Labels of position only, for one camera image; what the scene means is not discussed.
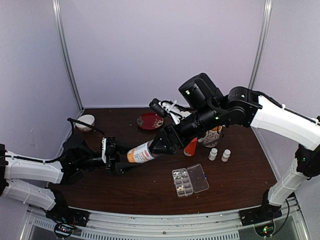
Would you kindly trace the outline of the orange pill bottle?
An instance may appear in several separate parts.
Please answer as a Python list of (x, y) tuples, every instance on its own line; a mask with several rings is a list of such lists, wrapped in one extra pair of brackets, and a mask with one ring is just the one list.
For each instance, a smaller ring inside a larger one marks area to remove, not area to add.
[(183, 154), (187, 157), (193, 157), (196, 152), (197, 138), (195, 137), (183, 150)]

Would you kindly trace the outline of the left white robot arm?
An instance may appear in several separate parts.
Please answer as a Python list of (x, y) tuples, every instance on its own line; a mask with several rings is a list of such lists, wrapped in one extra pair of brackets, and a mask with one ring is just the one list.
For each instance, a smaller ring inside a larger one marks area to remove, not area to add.
[(114, 138), (103, 138), (102, 149), (93, 151), (80, 135), (63, 143), (63, 151), (54, 159), (32, 158), (6, 150), (0, 146), (0, 195), (52, 211), (61, 222), (72, 218), (63, 195), (59, 191), (30, 184), (29, 180), (59, 185), (72, 185), (83, 177), (82, 171), (104, 168), (111, 174), (123, 174), (138, 167), (137, 163), (121, 161)]

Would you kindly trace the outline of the small white bottle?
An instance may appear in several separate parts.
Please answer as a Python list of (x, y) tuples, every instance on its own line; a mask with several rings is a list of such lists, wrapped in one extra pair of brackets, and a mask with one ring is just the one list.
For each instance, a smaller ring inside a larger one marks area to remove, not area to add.
[(230, 155), (231, 155), (231, 151), (229, 149), (225, 149), (223, 154), (222, 154), (221, 160), (223, 162), (227, 162), (228, 159), (230, 158)]
[(209, 159), (210, 161), (214, 161), (214, 160), (216, 159), (217, 155), (218, 155), (218, 150), (217, 150), (216, 148), (212, 148), (212, 149), (210, 150), (208, 159)]

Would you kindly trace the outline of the clear plastic pill organizer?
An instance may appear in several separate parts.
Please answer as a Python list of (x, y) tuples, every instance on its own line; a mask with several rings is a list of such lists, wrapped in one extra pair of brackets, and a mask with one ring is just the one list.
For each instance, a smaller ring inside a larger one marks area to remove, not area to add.
[[(198, 163), (198, 164), (189, 166), (188, 168), (179, 168), (179, 169), (185, 169), (187, 172), (187, 177), (174, 179), (172, 175), (173, 170), (171, 171), (173, 184), (178, 197), (188, 197), (188, 196), (191, 196), (192, 194), (197, 194), (197, 193), (206, 191), (210, 188), (207, 180), (207, 176), (201, 164)], [(182, 194), (179, 194), (177, 192), (177, 187), (181, 185), (184, 186), (184, 192)]]

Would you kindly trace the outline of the grey lid vitamin bottle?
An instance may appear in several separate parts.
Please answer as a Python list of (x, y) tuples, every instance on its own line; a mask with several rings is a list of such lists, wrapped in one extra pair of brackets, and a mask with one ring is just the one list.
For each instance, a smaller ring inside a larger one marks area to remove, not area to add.
[(127, 160), (130, 163), (138, 163), (142, 164), (151, 160), (154, 160), (157, 156), (152, 153), (149, 149), (151, 143), (153, 141), (150, 140), (145, 142), (131, 150), (129, 150), (126, 154)]

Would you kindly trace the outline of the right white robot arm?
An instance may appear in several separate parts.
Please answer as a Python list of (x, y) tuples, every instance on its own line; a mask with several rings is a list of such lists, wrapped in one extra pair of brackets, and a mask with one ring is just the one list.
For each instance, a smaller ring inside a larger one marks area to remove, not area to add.
[(295, 159), (256, 210), (259, 220), (268, 220), (303, 181), (320, 173), (320, 123), (276, 102), (263, 92), (237, 86), (227, 95), (209, 76), (200, 73), (179, 87), (191, 114), (164, 127), (149, 146), (156, 155), (173, 155), (194, 138), (218, 126), (239, 125), (276, 133), (298, 143)]

